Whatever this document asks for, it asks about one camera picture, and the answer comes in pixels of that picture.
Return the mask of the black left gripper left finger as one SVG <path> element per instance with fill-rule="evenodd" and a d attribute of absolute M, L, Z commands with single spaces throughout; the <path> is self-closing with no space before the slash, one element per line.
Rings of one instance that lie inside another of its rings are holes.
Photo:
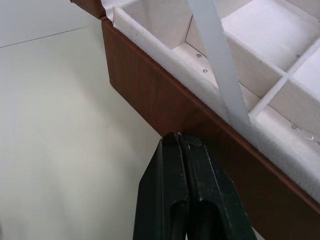
<path fill-rule="evenodd" d="M 189 213 L 189 191 L 177 137 L 160 139 L 139 181 L 133 238 L 184 240 Z"/>

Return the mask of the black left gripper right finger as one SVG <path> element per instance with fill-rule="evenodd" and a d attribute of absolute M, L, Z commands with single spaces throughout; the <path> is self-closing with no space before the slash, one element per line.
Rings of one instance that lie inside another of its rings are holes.
<path fill-rule="evenodd" d="M 205 144 L 178 134 L 189 192 L 189 240 L 253 240 L 255 233 L 231 178 Z"/>

